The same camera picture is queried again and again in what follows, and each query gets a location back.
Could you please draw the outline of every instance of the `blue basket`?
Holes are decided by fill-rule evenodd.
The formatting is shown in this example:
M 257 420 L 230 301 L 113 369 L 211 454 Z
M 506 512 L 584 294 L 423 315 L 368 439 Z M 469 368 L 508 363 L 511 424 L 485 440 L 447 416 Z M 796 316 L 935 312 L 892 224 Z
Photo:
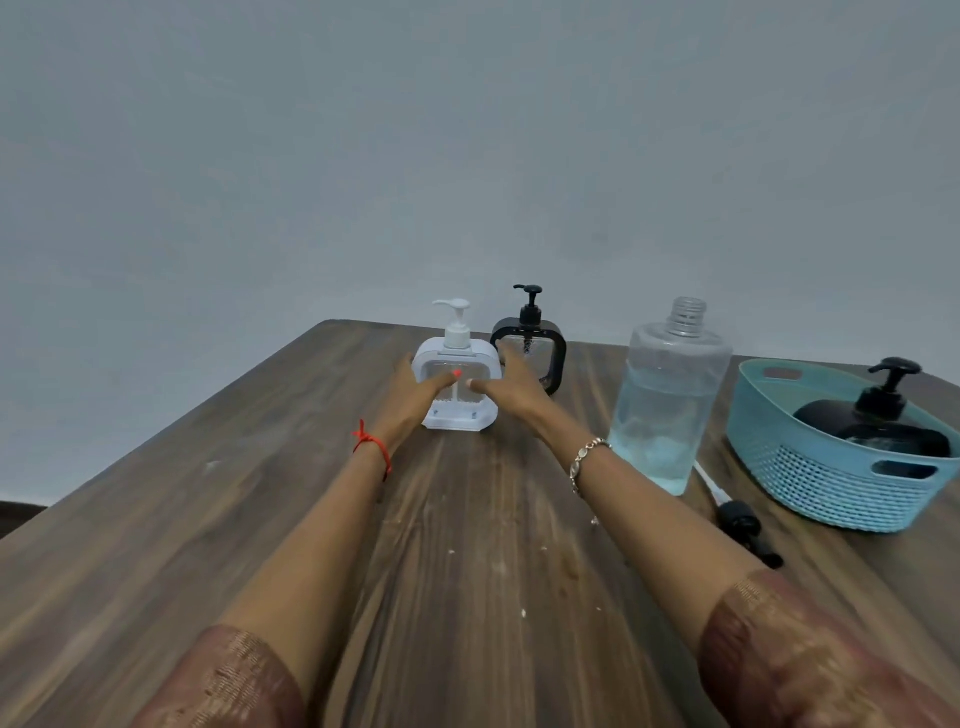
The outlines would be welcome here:
M 854 402 L 874 383 L 829 367 L 779 359 L 740 365 L 727 436 L 757 482 L 776 500 L 816 521 L 892 533 L 917 518 L 960 471 L 960 457 L 884 452 L 854 445 L 805 425 L 793 413 L 816 400 Z M 954 454 L 960 433 L 920 407 L 904 417 L 943 432 Z M 932 467 L 923 479 L 874 471 L 877 463 Z

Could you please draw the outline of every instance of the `hand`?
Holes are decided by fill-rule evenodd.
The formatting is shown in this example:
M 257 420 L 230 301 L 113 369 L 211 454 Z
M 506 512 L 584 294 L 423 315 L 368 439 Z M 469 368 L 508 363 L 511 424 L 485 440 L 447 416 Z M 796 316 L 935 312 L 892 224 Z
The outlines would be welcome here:
M 533 419 L 553 402 L 543 391 L 540 380 L 523 360 L 523 354 L 510 345 L 497 349 L 506 365 L 502 379 L 470 379 L 467 387 L 482 395 L 487 395 L 500 409 L 509 412 L 530 425 Z
M 369 432 L 378 438 L 394 454 L 410 434 L 423 422 L 430 405 L 443 389 L 453 385 L 457 376 L 452 372 L 436 375 L 417 382 L 410 366 L 412 354 L 405 354 L 394 367 L 387 397 L 380 404 L 376 419 Z

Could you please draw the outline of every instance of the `basket handle hole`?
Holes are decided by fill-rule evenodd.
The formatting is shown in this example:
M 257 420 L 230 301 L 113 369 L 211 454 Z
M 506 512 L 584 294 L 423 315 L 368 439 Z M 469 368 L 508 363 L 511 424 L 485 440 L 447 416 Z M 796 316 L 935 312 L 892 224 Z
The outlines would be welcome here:
M 871 466 L 870 470 L 877 475 L 908 477 L 911 480 L 926 480 L 936 474 L 940 469 L 934 465 L 916 465 L 915 463 L 898 463 L 895 460 L 878 460 Z
M 786 367 L 767 367 L 763 370 L 763 375 L 767 379 L 789 379 L 790 381 L 797 381 L 797 379 L 803 378 L 804 373 L 799 369 L 787 369 Z

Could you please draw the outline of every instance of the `maroon sleeve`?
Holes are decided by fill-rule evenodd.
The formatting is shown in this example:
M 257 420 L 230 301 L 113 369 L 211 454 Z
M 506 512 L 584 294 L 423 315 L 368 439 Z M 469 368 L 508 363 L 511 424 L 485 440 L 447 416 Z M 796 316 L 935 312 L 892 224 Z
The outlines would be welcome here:
M 306 710 L 290 670 L 260 638 L 205 630 L 132 728 L 303 728 Z
M 773 571 L 724 595 L 699 663 L 707 695 L 734 727 L 960 726 L 930 688 Z

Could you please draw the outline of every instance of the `red thread bracelet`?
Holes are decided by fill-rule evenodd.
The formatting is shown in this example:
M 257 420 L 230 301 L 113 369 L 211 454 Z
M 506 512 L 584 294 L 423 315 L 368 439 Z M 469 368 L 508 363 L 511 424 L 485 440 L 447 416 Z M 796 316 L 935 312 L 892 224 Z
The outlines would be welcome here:
M 350 434 L 359 438 L 359 442 L 357 442 L 357 444 L 353 447 L 354 452 L 356 452 L 357 448 L 359 448 L 364 443 L 374 443 L 378 448 L 380 448 L 380 452 L 383 453 L 383 459 L 387 461 L 387 471 L 383 474 L 383 479 L 386 480 L 387 475 L 392 473 L 394 470 L 394 465 L 393 463 L 390 462 L 390 451 L 387 450 L 387 446 L 384 445 L 382 442 L 380 442 L 378 438 L 375 438 L 372 435 L 370 435 L 363 428 L 363 420 L 360 421 L 360 430 L 358 432 L 351 432 Z

